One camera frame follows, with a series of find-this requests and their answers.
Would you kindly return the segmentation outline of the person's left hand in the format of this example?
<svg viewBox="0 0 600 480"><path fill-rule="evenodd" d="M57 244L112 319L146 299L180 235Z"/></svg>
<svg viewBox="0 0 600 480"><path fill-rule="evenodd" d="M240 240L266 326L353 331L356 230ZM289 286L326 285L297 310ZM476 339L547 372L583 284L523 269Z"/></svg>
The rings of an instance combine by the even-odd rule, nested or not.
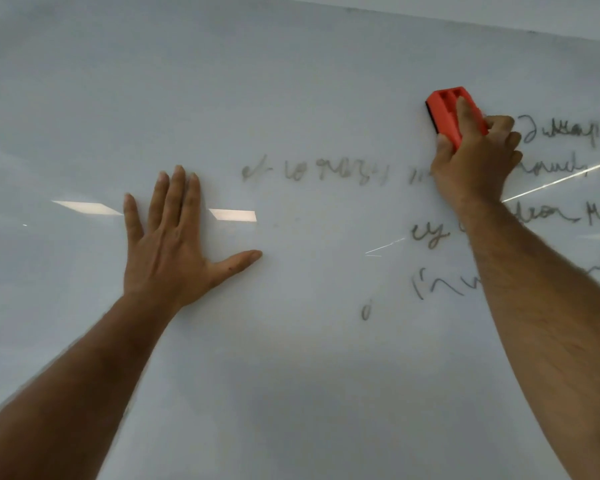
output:
<svg viewBox="0 0 600 480"><path fill-rule="evenodd" d="M137 296L174 317L209 289L209 260L201 244L201 186L197 174L186 171L182 233L162 228L162 211L172 175L161 171L155 182L144 236L127 244L124 295Z"/></svg>

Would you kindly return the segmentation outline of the person's right hand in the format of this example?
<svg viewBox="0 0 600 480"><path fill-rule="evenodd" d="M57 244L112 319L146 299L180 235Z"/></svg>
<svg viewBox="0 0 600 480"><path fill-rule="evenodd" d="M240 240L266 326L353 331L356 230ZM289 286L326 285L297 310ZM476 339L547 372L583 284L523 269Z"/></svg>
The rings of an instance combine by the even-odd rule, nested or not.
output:
<svg viewBox="0 0 600 480"><path fill-rule="evenodd" d="M478 204L501 202L504 183L512 172L505 169L505 151L518 150L522 136L514 130L508 136L482 135L471 106L462 97L456 112L462 142L440 170L435 170L434 157L431 173L440 195L463 217Z"/></svg>

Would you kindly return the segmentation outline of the red whiteboard eraser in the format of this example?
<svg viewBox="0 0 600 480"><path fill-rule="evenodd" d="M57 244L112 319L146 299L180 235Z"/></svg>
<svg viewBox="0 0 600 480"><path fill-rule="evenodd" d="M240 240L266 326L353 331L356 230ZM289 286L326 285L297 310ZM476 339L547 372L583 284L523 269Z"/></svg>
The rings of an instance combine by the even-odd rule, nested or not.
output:
<svg viewBox="0 0 600 480"><path fill-rule="evenodd" d="M434 91L425 101L427 111L437 134L442 134L453 144L457 150L462 142L456 112L457 99L464 98L472 108L472 113L477 121L482 135L488 135L488 128L480 108L473 101L472 96L462 86L456 88L439 89Z"/></svg>

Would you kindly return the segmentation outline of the person's right forearm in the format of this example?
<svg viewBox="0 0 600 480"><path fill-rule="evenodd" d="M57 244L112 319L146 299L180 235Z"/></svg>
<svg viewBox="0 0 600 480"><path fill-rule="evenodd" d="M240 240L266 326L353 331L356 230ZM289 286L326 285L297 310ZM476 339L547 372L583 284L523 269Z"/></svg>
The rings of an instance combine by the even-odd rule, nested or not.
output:
<svg viewBox="0 0 600 480"><path fill-rule="evenodd" d="M454 209L536 421L572 480L600 480L600 284L501 202L465 198Z"/></svg>

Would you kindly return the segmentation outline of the person's left forearm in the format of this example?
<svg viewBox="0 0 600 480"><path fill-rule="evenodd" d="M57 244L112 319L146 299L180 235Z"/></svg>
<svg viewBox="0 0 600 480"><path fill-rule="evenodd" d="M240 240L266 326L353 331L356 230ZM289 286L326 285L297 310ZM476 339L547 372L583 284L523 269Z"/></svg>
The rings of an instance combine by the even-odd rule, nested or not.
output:
<svg viewBox="0 0 600 480"><path fill-rule="evenodd" d="M0 480L96 480L178 311L130 293L0 409Z"/></svg>

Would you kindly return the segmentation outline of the glossy white whiteboard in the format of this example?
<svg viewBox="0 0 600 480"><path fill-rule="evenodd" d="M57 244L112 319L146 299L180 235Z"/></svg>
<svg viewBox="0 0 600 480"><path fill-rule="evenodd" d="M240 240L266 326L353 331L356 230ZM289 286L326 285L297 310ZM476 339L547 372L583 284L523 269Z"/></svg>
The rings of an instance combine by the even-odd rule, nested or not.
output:
<svg viewBox="0 0 600 480"><path fill-rule="evenodd" d="M121 293L123 196L201 181L262 259L175 318L102 480L568 480L429 169L514 117L503 201L600 281L600 43L286 0L0 0L0 406Z"/></svg>

